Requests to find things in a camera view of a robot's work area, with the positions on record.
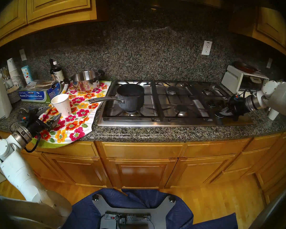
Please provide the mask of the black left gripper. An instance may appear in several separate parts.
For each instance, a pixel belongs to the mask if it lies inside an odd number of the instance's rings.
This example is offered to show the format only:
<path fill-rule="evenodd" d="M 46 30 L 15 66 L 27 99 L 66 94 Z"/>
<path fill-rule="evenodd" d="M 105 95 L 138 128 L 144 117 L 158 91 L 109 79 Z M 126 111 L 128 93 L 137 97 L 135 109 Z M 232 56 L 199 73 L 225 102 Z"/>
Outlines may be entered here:
<path fill-rule="evenodd" d="M 50 106 L 46 107 L 40 107 L 38 108 L 38 111 L 29 111 L 27 114 L 27 130 L 30 133 L 32 137 L 35 137 L 38 133 L 40 133 L 43 130 L 53 130 L 60 118 L 61 118 L 61 113 L 59 113 L 56 116 L 53 116 L 50 120 L 47 121 L 47 123 L 44 123 L 42 120 L 39 119 L 39 116 L 42 115 L 45 112 L 48 112 L 51 109 Z"/>

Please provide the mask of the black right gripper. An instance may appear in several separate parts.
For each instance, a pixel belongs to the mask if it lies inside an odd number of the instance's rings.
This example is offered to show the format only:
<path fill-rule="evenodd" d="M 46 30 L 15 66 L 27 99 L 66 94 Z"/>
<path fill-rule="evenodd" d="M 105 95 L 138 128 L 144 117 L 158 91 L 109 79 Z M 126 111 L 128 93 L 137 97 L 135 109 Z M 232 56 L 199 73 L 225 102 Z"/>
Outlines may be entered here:
<path fill-rule="evenodd" d="M 228 107 L 223 108 L 217 112 L 218 118 L 232 118 L 233 121 L 238 121 L 239 116 L 243 116 L 250 112 L 247 106 L 246 98 L 239 95 L 232 95 L 228 101 Z"/>

